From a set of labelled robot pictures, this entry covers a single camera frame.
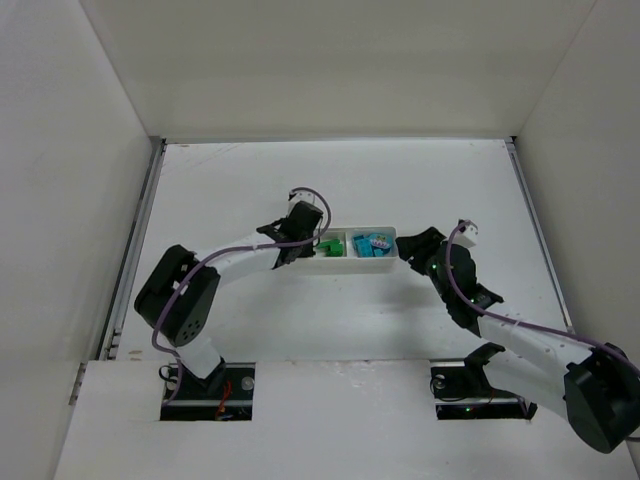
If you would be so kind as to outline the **green lego brick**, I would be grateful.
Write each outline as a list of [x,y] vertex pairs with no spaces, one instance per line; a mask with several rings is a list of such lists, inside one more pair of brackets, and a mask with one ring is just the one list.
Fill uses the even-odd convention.
[[327,258],[341,258],[345,256],[345,246],[339,238],[321,241],[316,245],[315,250],[318,254]]

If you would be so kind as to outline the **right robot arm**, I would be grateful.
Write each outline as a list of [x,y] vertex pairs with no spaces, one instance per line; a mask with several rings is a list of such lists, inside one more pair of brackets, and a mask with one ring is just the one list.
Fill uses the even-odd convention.
[[474,388],[554,412],[600,453],[637,441],[638,367],[611,343],[528,322],[509,308],[478,281],[468,246],[456,241],[476,230],[466,220],[449,235],[430,227],[395,241],[399,258],[431,280],[451,320],[483,340],[464,360]]

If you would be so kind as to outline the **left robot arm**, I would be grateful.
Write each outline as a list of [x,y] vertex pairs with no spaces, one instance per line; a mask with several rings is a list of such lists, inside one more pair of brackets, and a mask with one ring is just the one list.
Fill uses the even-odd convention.
[[299,200],[287,215],[205,256],[182,245],[165,251],[134,301],[134,310],[169,343],[183,368],[202,383],[219,375],[224,360],[203,334],[219,289],[248,275],[295,261],[322,222],[317,206]]

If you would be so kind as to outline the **white three-compartment tray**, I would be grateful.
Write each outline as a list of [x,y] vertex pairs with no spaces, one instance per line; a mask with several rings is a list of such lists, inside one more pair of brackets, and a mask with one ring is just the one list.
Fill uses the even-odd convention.
[[[391,248],[387,255],[380,258],[359,258],[353,248],[352,237],[359,234],[381,233],[389,237]],[[396,247],[397,231],[392,226],[374,227],[342,227],[329,228],[310,250],[311,255],[300,258],[292,264],[292,268],[304,274],[368,274],[387,273],[391,271],[399,259]],[[345,246],[345,256],[327,258],[318,254],[316,245],[324,240],[339,238]]]

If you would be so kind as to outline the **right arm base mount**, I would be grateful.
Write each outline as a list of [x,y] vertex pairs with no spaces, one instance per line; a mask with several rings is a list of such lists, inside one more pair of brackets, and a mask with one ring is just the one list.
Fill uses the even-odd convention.
[[538,405],[489,383],[485,367],[505,348],[486,343],[464,359],[430,364],[429,388],[440,421],[533,419]]

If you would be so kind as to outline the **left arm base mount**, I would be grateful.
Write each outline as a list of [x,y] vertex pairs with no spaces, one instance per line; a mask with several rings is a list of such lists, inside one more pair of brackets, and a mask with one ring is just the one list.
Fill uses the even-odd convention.
[[164,382],[161,421],[251,421],[255,387],[255,363],[227,363],[212,383],[184,370],[178,389],[176,364],[159,368]]

